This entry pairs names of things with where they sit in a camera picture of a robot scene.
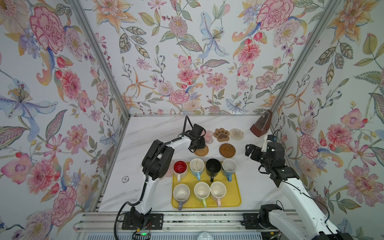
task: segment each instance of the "starfish-shaped orange flower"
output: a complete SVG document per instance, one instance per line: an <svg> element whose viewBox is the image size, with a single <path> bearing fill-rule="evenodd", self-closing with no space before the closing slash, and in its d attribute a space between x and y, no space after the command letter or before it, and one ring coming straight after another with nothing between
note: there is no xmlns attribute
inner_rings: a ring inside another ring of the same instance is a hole
<svg viewBox="0 0 384 240"><path fill-rule="evenodd" d="M145 85L143 84L143 83L148 82L148 81L142 81L142 82L139 82L139 77L137 76L137 72L136 72L135 68L133 68L133 70L135 71L136 82L135 82L134 84L129 85L129 86L127 87L127 90L125 91L124 94L126 94L126 93L128 92L129 88L131 88L131 87L132 87L132 88L136 88L136 87L137 87L136 92L137 92L137 90L139 90L139 93L138 93L138 95L136 96L136 98L138 98L139 95L140 95L140 86L145 87L145 88L149 88L149 89L153 89L153 88L150 88L150 87L145 86Z"/></svg>
<svg viewBox="0 0 384 240"><path fill-rule="evenodd" d="M302 92L300 93L299 96L296 96L295 94L289 94L288 96L286 96L286 98L289 97L289 96L291 96L291 100L292 100L291 103L288 103L288 104L287 104L287 105L289 105L289 104L292 104L292 105L290 105L289 107L286 107L286 108L291 108L291 107L293 107L293 106L297 103L297 105L299 106L299 112L300 112L301 115L303 115L303 114L301 113L300 102L302 102L302 103L304 103L304 104L306 104L306 103L305 103L300 97L304 94L305 90L307 90L308 86L309 86L309 83L308 83L307 87L304 89L304 91L302 91Z"/></svg>

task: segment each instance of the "paw print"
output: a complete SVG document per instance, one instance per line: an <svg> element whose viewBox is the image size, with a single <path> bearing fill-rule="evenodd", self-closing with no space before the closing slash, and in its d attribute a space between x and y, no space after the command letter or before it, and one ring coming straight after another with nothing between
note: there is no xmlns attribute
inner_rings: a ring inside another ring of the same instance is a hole
<svg viewBox="0 0 384 240"><path fill-rule="evenodd" d="M216 129L214 136L219 142L225 142L229 140L229 131L224 128Z"/></svg>

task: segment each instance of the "wall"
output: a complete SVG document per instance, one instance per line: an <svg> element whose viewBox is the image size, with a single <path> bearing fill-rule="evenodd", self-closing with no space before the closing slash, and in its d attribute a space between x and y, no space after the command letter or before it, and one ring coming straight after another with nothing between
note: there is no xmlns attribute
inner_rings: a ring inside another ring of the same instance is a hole
<svg viewBox="0 0 384 240"><path fill-rule="evenodd" d="M71 239L125 117L67 1L0 1L0 239Z"/></svg>
<svg viewBox="0 0 384 240"><path fill-rule="evenodd" d="M82 1L130 112L260 114L324 0Z"/></svg>
<svg viewBox="0 0 384 240"><path fill-rule="evenodd" d="M340 4L272 122L320 209L360 240L384 235L383 9Z"/></svg>

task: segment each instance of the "mug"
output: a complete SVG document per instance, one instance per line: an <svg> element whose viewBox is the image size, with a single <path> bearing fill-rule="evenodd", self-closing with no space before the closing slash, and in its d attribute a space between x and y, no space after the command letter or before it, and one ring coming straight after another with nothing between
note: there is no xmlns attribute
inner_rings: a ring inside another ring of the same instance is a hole
<svg viewBox="0 0 384 240"><path fill-rule="evenodd" d="M237 164L232 159L226 159L223 161L223 175L227 177L228 182L232 181L232 174L235 173Z"/></svg>
<svg viewBox="0 0 384 240"><path fill-rule="evenodd" d="M204 207L207 207L207 202L205 201L209 197L210 187L206 182L198 182L194 187L194 193L197 200L203 202Z"/></svg>
<svg viewBox="0 0 384 240"><path fill-rule="evenodd" d="M201 180L201 174L204 170L204 162L200 158L194 158L189 163L189 167L191 168L191 173L193 176L197 177L197 180Z"/></svg>
<svg viewBox="0 0 384 240"><path fill-rule="evenodd" d="M173 197L179 202L179 211L183 208L183 204L189 199L190 190L185 184L179 184L173 189Z"/></svg>
<svg viewBox="0 0 384 240"><path fill-rule="evenodd" d="M211 177L211 182L214 182L214 177L217 176L221 170L221 163L219 160L211 158L207 161L206 168L208 176Z"/></svg>
<svg viewBox="0 0 384 240"><path fill-rule="evenodd" d="M211 184L211 198L217 202L217 206L221 207L221 199L227 193L227 188L222 182L214 182Z"/></svg>
<svg viewBox="0 0 384 240"><path fill-rule="evenodd" d="M187 172L188 165L186 162L180 160L173 164L173 174L177 177L177 182L180 182L181 179L185 178L188 174Z"/></svg>

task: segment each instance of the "black mug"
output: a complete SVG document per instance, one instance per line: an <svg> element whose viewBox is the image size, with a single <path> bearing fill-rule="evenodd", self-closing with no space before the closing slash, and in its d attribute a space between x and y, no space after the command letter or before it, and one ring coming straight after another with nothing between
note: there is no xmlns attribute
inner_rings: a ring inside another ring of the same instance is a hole
<svg viewBox="0 0 384 240"><path fill-rule="evenodd" d="M211 176L211 182L214 182L214 177L221 171L221 163L219 160L211 158L205 164L208 176Z"/></svg>

